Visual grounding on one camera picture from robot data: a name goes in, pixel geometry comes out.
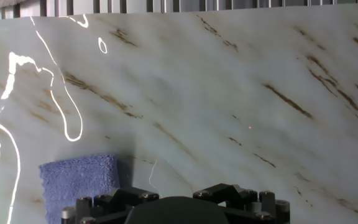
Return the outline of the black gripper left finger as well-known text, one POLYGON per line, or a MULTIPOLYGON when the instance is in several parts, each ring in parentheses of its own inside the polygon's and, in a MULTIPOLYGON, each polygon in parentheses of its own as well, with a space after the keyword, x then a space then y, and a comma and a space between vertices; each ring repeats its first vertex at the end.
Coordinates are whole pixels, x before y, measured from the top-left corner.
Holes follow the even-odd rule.
POLYGON ((159 198, 157 193, 136 187, 112 189, 108 194, 94 197, 80 197, 74 206, 61 210, 61 224, 124 223, 134 207, 159 198))

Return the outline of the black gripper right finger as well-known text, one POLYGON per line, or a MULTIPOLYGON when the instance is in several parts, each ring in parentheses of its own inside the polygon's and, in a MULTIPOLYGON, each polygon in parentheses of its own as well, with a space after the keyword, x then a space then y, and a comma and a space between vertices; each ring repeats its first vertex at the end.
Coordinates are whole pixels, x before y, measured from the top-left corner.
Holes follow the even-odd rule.
POLYGON ((243 189, 237 184, 216 184, 193 193, 193 198, 212 202, 229 223, 290 224, 290 203, 271 191, 243 189))

